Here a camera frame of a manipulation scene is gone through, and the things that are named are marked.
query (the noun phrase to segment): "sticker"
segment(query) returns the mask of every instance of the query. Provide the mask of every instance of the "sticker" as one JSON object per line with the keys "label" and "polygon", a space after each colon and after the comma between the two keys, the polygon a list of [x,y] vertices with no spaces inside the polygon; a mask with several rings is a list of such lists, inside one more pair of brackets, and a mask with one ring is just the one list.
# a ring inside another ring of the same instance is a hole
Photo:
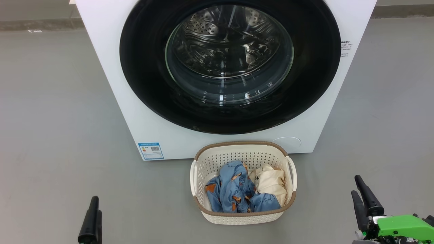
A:
{"label": "sticker", "polygon": [[145,160],[164,159],[160,143],[139,143],[138,146]]}
{"label": "sticker", "polygon": [[351,48],[352,44],[350,41],[341,42],[341,57],[348,57]]}

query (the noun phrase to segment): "front-load washing machine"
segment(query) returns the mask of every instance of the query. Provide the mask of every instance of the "front-load washing machine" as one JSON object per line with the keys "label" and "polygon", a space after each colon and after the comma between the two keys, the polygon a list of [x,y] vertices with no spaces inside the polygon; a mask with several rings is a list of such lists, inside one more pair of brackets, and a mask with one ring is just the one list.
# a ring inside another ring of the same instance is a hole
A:
{"label": "front-load washing machine", "polygon": [[144,160],[312,152],[376,0],[77,0]]}

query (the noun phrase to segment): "laundry basket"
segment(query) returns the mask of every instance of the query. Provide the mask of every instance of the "laundry basket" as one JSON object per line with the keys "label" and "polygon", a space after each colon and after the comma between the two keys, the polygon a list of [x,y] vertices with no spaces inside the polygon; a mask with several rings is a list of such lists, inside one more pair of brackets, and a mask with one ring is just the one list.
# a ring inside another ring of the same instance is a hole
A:
{"label": "laundry basket", "polygon": [[[241,160],[249,173],[267,163],[285,172],[286,199],[282,208],[255,213],[218,213],[211,211],[205,185],[217,176],[228,162]],[[202,148],[194,158],[190,170],[193,199],[204,217],[214,224],[259,224],[278,219],[294,202],[297,190],[297,172],[294,162],[283,148],[272,142],[224,142]]]}

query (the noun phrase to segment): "brown basket rim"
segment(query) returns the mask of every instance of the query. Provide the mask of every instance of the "brown basket rim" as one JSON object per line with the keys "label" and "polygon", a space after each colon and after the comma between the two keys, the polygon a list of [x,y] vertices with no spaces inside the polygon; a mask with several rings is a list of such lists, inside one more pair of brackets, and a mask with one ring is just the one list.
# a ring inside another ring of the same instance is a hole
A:
{"label": "brown basket rim", "polygon": [[276,143],[273,142],[263,142],[263,141],[240,141],[240,142],[221,142],[221,143],[215,143],[215,144],[210,144],[208,146],[204,146],[202,147],[201,150],[199,150],[196,154],[196,156],[194,157],[194,159],[197,161],[199,159],[199,156],[202,154],[202,152],[211,149],[211,148],[218,148],[218,147],[223,147],[223,146],[234,146],[234,145],[267,145],[267,146],[272,146],[275,147],[277,149],[279,149],[279,151],[281,151],[283,153],[283,155],[286,157],[288,156],[288,154],[286,153],[286,151],[279,145],[277,145]]}
{"label": "brown basket rim", "polygon": [[[279,151],[281,151],[283,153],[283,155],[286,157],[288,156],[287,152],[279,145],[277,145],[276,143],[273,142],[263,142],[263,141],[240,141],[240,142],[221,142],[221,143],[215,143],[215,144],[210,144],[208,146],[204,146],[201,150],[199,150],[196,154],[196,156],[194,157],[194,160],[197,161],[200,157],[200,155],[211,148],[216,148],[216,147],[222,147],[222,146],[233,146],[233,145],[267,145],[267,146],[272,146],[275,147],[277,149],[279,149]],[[209,211],[206,208],[204,208],[197,196],[193,196],[193,200],[196,203],[197,207],[205,214],[207,215],[211,215],[211,216],[219,216],[219,217],[250,217],[250,216],[261,216],[261,215],[269,215],[269,214],[278,214],[281,212],[284,212],[285,210],[287,210],[288,208],[290,208],[292,206],[292,204],[294,203],[296,198],[296,191],[293,191],[292,195],[291,195],[291,200],[285,204],[282,208],[276,209],[276,210],[271,210],[271,211],[264,211],[264,212],[256,212],[256,213],[219,213],[219,212],[213,212],[213,211]]]}

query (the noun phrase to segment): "beige fabric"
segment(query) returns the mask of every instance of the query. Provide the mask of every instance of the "beige fabric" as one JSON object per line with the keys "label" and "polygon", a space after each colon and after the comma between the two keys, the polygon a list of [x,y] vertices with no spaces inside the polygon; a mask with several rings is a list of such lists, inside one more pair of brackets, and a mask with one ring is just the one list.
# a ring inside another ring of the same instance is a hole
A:
{"label": "beige fabric", "polygon": [[270,165],[264,164],[251,172],[249,177],[256,186],[256,193],[275,195],[280,206],[283,207],[286,197],[284,175],[283,170],[275,170]]}

